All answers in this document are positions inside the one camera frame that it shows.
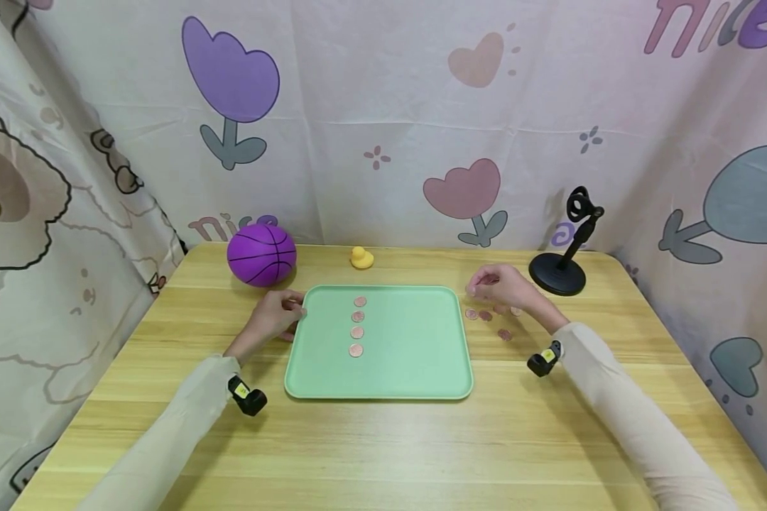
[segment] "wrist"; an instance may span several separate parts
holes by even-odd
[[[265,339],[263,337],[245,328],[236,335],[222,356],[233,356],[239,362],[239,366],[243,367],[250,359],[250,356],[253,356],[264,343]]]
[[[539,300],[535,300],[526,308],[526,312],[529,316],[534,318],[534,321],[538,322],[549,335],[563,328],[571,321],[565,317],[559,308],[552,303],[547,297],[540,295]]]

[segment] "blue tulip print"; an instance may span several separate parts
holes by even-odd
[[[211,36],[194,16],[185,19],[181,40],[196,87],[224,118],[221,137],[207,124],[201,125],[207,149],[227,170],[258,160],[267,143],[258,136],[239,140],[239,124],[255,123],[276,103],[281,79],[275,61],[262,50],[248,52],[227,32]]]
[[[684,215],[681,209],[670,214],[658,247],[686,263],[722,260],[715,248],[692,241],[709,232],[741,243],[767,244],[767,145],[736,156],[713,178],[702,220],[682,227]]]

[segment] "microphone stand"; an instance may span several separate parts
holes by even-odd
[[[528,271],[532,280],[540,288],[559,296],[578,295],[586,286],[586,273],[580,268],[576,260],[573,260],[583,243],[594,233],[597,220],[605,214],[601,206],[594,206],[588,198],[586,187],[577,187],[571,192],[567,203],[568,219],[578,222],[588,218],[574,233],[573,241],[568,246],[565,254],[541,253],[532,259],[528,265]]]

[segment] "green tray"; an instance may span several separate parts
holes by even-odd
[[[366,306],[355,307],[356,297]],[[455,292],[443,286],[318,285],[287,364],[285,389],[298,399],[458,400],[474,386]],[[363,311],[361,323],[352,312]],[[363,338],[350,336],[352,327]],[[349,355],[352,344],[363,355]]]

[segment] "yellow rubber duck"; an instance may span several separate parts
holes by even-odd
[[[363,247],[355,247],[349,255],[349,262],[359,270],[366,270],[374,263],[375,257]]]

